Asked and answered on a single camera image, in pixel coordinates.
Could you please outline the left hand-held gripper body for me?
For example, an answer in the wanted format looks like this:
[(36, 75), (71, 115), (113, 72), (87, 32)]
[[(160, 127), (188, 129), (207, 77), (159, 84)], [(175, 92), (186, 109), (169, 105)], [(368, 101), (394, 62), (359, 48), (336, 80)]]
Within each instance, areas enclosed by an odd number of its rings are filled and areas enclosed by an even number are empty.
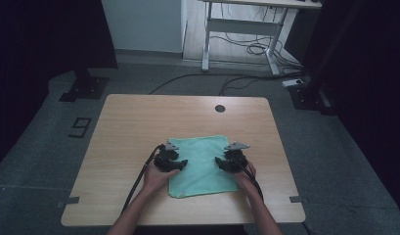
[(178, 147), (168, 142), (162, 144), (159, 150), (159, 169), (164, 172), (169, 172), (174, 169), (179, 169), (180, 166), (176, 162), (179, 154)]

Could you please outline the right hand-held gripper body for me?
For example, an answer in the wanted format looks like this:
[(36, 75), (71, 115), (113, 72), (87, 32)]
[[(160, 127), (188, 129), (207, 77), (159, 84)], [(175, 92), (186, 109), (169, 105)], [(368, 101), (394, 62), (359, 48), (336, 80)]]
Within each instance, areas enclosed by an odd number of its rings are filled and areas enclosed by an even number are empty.
[(241, 158), (245, 157), (243, 149), (247, 148), (247, 144), (239, 142), (234, 142), (224, 148), (224, 157), (227, 162), (227, 169), (225, 171), (237, 173), (245, 168), (241, 165)]

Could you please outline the green towel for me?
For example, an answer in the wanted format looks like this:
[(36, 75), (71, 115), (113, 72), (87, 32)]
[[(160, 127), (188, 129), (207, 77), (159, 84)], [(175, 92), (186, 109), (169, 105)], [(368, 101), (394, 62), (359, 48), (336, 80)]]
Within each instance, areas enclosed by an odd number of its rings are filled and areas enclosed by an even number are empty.
[(226, 136), (170, 138), (169, 141), (178, 147), (180, 161), (188, 161), (178, 174), (169, 179), (170, 197), (182, 199), (238, 190), (233, 176), (220, 169), (215, 160), (224, 157), (224, 148), (229, 145)]

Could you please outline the person's right hand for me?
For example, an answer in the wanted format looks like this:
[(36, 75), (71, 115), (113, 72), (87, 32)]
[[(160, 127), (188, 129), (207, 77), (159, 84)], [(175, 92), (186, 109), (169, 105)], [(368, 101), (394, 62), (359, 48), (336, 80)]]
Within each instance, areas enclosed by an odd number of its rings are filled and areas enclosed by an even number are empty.
[[(253, 166), (252, 162), (248, 162), (246, 169), (251, 173), (255, 174), (256, 169)], [(241, 190), (243, 190), (246, 194), (257, 193), (256, 187), (253, 185), (251, 178), (245, 172), (238, 172), (233, 174), (236, 182)]]

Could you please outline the person's left hand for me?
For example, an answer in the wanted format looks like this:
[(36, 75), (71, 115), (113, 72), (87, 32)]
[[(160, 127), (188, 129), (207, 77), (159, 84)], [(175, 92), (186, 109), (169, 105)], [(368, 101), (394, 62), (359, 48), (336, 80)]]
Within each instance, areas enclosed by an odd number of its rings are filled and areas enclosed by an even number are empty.
[(150, 194), (161, 189), (169, 178), (180, 172), (179, 169), (174, 169), (169, 172), (159, 171), (154, 164), (149, 164), (144, 173), (143, 191)]

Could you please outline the black stand base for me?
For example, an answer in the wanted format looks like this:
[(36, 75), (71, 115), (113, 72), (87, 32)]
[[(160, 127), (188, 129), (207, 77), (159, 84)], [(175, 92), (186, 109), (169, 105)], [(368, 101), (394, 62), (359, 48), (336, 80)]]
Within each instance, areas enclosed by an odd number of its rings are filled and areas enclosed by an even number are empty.
[(108, 77), (92, 76), (88, 69), (74, 70), (75, 82), (67, 93), (64, 93), (60, 102), (75, 102), (77, 99), (99, 100), (108, 83)]
[(332, 104), (322, 88), (315, 91), (303, 85), (288, 88), (293, 106), (297, 110), (318, 111), (323, 116), (334, 116)]

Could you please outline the black curtain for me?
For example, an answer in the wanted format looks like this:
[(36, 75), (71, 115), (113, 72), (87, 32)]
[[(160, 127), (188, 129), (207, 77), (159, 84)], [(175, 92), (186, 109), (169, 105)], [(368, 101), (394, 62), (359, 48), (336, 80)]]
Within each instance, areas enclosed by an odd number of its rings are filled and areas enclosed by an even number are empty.
[(53, 77), (117, 62), (102, 0), (0, 0), (0, 163)]
[(400, 210), (400, 0), (320, 0), (303, 60)]

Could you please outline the white metal desk frame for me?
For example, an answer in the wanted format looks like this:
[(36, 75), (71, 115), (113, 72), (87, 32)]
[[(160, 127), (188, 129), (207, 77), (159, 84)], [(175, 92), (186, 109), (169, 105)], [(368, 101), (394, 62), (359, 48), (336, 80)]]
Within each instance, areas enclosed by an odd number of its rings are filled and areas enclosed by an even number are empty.
[[(269, 49), (265, 52), (271, 73), (279, 75), (277, 60), (274, 56), (275, 47), (279, 41), (283, 25), (289, 9), (315, 9), (320, 10), (322, 3), (320, 0), (201, 0), (206, 3), (207, 14), (205, 22), (205, 41), (202, 51), (201, 70), (208, 72), (209, 70), (209, 39), (211, 32), (227, 32), (236, 34), (264, 35), (272, 36)], [(221, 4), (237, 4), (264, 7), (279, 7), (284, 11), (281, 18), (277, 22), (266, 23), (256, 21), (228, 20), (212, 17), (212, 5)]]

